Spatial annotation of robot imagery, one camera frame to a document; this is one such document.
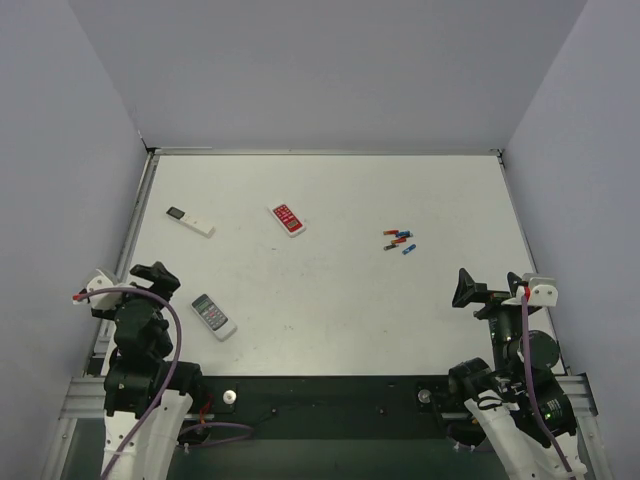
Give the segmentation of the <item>white grey-faced remote control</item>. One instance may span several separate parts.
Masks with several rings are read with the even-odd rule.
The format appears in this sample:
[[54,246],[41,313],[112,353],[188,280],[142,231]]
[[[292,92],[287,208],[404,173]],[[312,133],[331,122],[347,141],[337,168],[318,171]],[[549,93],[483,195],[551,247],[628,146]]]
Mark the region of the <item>white grey-faced remote control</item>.
[[207,294],[193,300],[191,308],[218,341],[226,341],[237,331],[236,323]]

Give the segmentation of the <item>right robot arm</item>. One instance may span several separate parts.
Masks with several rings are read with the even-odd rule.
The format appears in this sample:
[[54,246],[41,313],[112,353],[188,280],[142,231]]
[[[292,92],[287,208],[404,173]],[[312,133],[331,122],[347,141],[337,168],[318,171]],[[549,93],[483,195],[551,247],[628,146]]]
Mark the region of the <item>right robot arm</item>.
[[455,308],[479,305],[474,314],[489,326],[493,361],[476,357],[449,370],[452,399],[468,413],[446,435],[456,449],[492,450],[511,479],[582,479],[577,421],[553,369],[560,348],[530,325],[533,314],[556,305],[554,279],[507,275],[505,290],[492,290],[460,269]]

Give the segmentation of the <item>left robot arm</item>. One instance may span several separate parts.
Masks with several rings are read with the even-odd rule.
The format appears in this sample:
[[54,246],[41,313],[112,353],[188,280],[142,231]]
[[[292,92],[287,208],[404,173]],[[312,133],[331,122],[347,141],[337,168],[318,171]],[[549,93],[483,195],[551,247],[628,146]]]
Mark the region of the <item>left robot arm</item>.
[[156,262],[131,275],[149,281],[118,283],[98,272],[87,285],[91,313],[115,325],[115,347],[104,379],[104,479],[166,477],[184,417],[204,402],[198,364],[183,362],[182,335],[163,316],[180,282]]

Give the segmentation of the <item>slim white remote control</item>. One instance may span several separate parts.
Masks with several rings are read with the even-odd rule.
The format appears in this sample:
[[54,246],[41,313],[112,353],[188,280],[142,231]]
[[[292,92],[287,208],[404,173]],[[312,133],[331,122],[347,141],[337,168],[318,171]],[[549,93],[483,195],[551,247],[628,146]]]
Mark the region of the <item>slim white remote control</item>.
[[215,227],[211,222],[203,220],[197,216],[190,215],[177,207],[171,206],[166,211],[166,215],[171,220],[205,238],[211,238],[215,232]]

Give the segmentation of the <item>red remote control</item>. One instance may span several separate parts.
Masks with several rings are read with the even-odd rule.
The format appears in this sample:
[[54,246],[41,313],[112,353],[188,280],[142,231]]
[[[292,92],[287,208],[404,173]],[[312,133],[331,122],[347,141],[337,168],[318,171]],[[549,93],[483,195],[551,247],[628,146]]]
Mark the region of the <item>red remote control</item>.
[[306,224],[285,202],[272,202],[267,211],[289,238],[295,238],[306,231]]

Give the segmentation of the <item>aluminium front rail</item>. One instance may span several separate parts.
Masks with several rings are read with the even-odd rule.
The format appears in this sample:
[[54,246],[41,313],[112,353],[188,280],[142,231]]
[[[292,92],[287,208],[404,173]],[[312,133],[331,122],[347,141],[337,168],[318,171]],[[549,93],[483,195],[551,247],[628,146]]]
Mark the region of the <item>aluminium front rail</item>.
[[[598,415],[596,402],[586,375],[556,377],[569,398],[576,417]],[[101,419],[105,392],[102,377],[73,378],[69,384],[58,418]]]

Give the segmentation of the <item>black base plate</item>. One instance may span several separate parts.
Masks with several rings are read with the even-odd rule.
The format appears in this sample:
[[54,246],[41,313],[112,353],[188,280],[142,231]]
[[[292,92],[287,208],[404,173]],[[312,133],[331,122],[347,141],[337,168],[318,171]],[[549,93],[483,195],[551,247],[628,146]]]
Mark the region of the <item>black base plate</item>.
[[244,439],[447,439],[489,447],[444,375],[207,376],[204,384],[178,438],[191,447]]

